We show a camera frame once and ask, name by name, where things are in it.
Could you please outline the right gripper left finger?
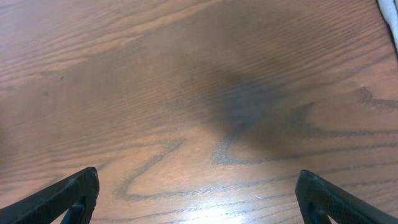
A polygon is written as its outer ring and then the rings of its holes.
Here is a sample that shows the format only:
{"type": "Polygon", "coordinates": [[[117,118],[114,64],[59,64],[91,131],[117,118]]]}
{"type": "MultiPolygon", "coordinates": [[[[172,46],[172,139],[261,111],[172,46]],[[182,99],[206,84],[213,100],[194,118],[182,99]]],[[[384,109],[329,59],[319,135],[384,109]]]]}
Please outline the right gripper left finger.
{"type": "Polygon", "coordinates": [[[1,209],[1,223],[89,223],[100,191],[95,167],[87,167],[1,209]]]}

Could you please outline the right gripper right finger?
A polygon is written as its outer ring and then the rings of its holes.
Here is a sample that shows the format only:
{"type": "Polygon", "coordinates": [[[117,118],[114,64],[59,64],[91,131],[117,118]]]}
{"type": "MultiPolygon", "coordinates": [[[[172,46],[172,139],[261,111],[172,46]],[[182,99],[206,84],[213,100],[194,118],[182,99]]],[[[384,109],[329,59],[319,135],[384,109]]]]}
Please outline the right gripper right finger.
{"type": "Polygon", "coordinates": [[[295,194],[305,224],[390,224],[393,217],[309,170],[301,170],[295,194]]]}

